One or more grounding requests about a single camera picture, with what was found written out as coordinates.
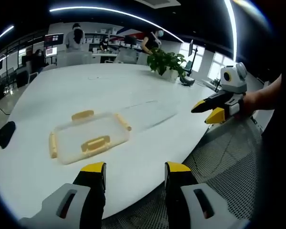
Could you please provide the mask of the person's right hand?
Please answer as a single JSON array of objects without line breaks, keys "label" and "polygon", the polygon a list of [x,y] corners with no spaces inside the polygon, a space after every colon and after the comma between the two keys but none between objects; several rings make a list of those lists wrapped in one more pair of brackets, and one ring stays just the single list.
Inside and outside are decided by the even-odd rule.
[{"label": "person's right hand", "polygon": [[256,93],[246,93],[242,99],[242,107],[240,111],[235,115],[235,118],[243,119],[251,116],[255,111]]}]

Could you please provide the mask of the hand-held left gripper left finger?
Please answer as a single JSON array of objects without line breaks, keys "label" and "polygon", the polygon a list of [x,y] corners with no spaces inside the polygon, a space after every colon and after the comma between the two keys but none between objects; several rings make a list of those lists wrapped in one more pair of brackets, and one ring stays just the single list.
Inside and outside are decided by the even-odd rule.
[{"label": "hand-held left gripper left finger", "polygon": [[100,229],[105,206],[106,163],[84,166],[73,183],[46,197],[41,210],[22,218],[24,229]]}]

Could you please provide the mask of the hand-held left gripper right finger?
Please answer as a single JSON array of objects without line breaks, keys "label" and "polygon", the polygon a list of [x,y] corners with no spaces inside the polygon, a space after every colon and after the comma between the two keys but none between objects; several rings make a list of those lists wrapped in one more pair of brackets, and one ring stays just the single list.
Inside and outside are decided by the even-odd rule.
[{"label": "hand-held left gripper right finger", "polygon": [[246,229],[227,201],[206,183],[198,183],[184,164],[165,162],[165,204],[171,229]]}]

